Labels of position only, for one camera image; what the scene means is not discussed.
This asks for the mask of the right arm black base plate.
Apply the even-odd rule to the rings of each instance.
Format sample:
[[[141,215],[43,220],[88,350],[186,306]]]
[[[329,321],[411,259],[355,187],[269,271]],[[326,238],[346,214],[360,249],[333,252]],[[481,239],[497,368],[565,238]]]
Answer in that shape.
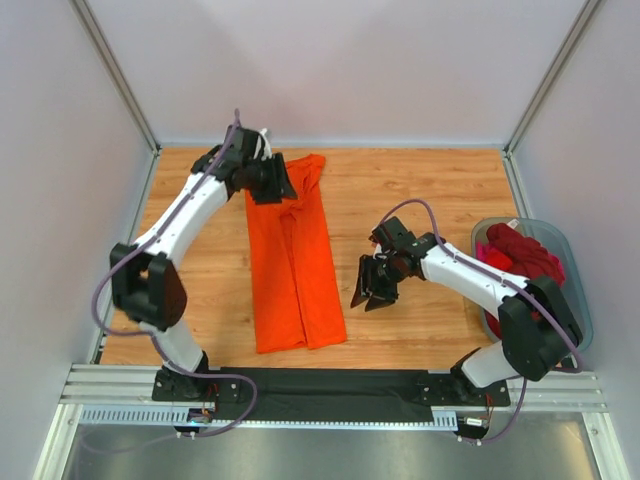
[[[452,373],[422,372],[416,379],[420,399],[429,406],[506,407],[511,405],[505,381],[485,388]]]

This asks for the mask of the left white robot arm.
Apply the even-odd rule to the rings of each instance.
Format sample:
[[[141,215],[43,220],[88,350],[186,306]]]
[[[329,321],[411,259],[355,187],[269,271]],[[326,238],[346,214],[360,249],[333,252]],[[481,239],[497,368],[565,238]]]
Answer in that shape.
[[[133,244],[118,243],[110,252],[113,305],[151,338],[165,367],[180,375],[198,378],[207,366],[184,318],[187,293],[179,267],[207,221],[241,191],[260,205],[297,196],[266,128],[229,126],[223,143],[194,162],[156,223]]]

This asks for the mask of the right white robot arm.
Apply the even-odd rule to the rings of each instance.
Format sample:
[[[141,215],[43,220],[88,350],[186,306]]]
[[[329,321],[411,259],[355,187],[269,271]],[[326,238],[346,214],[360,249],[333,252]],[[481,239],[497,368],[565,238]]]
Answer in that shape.
[[[474,259],[433,232],[416,236],[397,217],[372,230],[375,249],[359,259],[353,307],[393,305],[409,277],[445,286],[499,321],[501,338],[461,359],[452,369],[463,382],[486,388],[521,377],[539,381],[576,355],[583,333],[560,286],[548,276],[530,279]]]

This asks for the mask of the orange t shirt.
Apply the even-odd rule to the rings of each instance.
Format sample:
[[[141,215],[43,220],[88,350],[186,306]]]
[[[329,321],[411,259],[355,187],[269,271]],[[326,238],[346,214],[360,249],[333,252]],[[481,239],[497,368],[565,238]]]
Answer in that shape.
[[[245,195],[260,354],[347,339],[320,189],[325,163],[316,154],[286,163],[295,200],[259,205]]]

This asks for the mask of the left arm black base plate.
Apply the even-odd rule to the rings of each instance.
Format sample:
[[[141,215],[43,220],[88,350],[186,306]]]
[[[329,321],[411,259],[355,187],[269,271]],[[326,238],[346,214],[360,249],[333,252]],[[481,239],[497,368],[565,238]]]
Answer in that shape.
[[[157,402],[207,403],[222,396],[226,402],[237,403],[242,382],[243,379],[237,375],[198,378],[162,367],[156,372],[151,398]]]

